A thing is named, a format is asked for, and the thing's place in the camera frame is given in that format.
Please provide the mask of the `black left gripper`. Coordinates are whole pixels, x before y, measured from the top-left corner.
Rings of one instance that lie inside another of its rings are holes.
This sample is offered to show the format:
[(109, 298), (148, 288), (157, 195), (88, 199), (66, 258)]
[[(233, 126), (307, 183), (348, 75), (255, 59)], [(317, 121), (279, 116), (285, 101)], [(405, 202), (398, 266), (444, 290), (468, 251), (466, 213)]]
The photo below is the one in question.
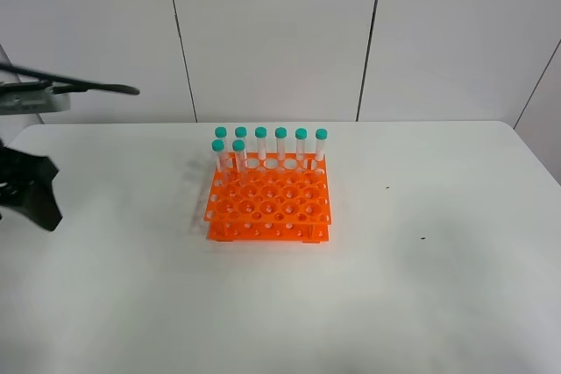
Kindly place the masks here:
[(1, 207), (54, 231), (62, 220), (53, 192), (58, 172), (49, 157), (14, 150), (1, 142)]

